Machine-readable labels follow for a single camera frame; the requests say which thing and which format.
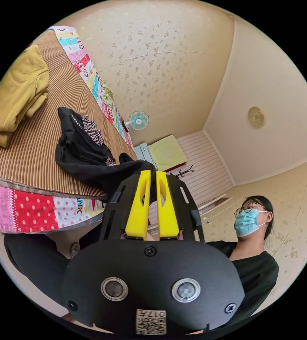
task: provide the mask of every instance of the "black hair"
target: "black hair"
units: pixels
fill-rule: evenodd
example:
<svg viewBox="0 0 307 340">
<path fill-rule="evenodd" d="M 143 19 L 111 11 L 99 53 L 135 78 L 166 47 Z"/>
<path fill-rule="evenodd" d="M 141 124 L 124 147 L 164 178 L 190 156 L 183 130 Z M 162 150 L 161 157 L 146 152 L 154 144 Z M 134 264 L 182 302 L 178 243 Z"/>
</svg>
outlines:
<svg viewBox="0 0 307 340">
<path fill-rule="evenodd" d="M 271 219 L 271 221 L 269 222 L 268 226 L 267 226 L 267 230 L 264 234 L 264 240 L 267 239 L 267 237 L 269 236 L 269 234 L 271 233 L 272 229 L 273 229 L 273 225 L 274 225 L 274 209 L 273 209 L 273 205 L 271 204 L 271 202 L 264 196 L 250 196 L 247 197 L 245 199 L 245 201 L 242 204 L 242 208 L 243 206 L 248 202 L 248 201 L 253 201 L 259 205 L 261 205 L 262 207 L 264 207 L 266 209 L 266 211 L 273 213 L 273 218 Z"/>
</svg>

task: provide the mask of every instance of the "yellow sweater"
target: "yellow sweater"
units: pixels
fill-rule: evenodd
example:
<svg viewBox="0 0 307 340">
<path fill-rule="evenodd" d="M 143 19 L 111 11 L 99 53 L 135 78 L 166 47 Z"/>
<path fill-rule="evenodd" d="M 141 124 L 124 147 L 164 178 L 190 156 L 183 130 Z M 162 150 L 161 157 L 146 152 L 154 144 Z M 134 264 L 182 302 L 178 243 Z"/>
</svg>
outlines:
<svg viewBox="0 0 307 340">
<path fill-rule="evenodd" d="M 48 67 L 36 45 L 15 60 L 0 82 L 0 145 L 6 147 L 20 121 L 47 100 Z"/>
</svg>

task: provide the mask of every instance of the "bamboo mat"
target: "bamboo mat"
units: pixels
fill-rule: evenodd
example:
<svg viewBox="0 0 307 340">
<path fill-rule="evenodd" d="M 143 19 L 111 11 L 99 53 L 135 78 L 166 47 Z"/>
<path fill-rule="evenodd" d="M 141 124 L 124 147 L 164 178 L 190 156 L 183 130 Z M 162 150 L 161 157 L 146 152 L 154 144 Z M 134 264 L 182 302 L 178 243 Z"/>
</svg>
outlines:
<svg viewBox="0 0 307 340">
<path fill-rule="evenodd" d="M 19 125 L 6 149 L 0 147 L 0 186 L 59 197 L 103 199 L 103 191 L 79 182 L 56 164 L 54 151 L 61 135 L 57 108 L 69 107 L 95 121 L 117 163 L 122 152 L 133 159 L 136 155 L 100 110 L 54 31 L 45 31 L 34 44 L 49 68 L 48 101 Z"/>
</svg>

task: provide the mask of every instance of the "screw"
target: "screw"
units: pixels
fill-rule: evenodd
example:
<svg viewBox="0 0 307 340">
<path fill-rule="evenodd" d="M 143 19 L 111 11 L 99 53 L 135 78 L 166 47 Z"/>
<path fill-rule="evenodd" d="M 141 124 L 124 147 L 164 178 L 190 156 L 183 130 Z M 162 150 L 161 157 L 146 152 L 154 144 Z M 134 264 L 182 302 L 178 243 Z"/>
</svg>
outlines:
<svg viewBox="0 0 307 340">
<path fill-rule="evenodd" d="M 232 313 L 236 309 L 236 304 L 229 304 L 225 307 L 225 312 L 227 314 Z"/>
<path fill-rule="evenodd" d="M 75 312 L 78 309 L 77 305 L 73 301 L 68 301 L 66 305 L 73 312 Z"/>
<path fill-rule="evenodd" d="M 155 256 L 156 254 L 156 248 L 152 247 L 151 245 L 146 247 L 144 250 L 144 254 L 146 256 Z"/>
</svg>

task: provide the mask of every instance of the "ceiling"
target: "ceiling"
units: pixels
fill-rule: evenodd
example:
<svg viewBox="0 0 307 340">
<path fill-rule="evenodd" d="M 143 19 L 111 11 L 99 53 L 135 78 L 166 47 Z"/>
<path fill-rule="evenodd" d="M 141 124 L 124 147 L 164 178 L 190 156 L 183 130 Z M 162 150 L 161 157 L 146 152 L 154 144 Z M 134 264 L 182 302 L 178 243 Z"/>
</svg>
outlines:
<svg viewBox="0 0 307 340">
<path fill-rule="evenodd" d="M 248 122 L 260 108 L 264 127 Z M 270 38 L 234 20 L 228 67 L 204 130 L 236 185 L 267 178 L 307 162 L 307 82 Z"/>
</svg>

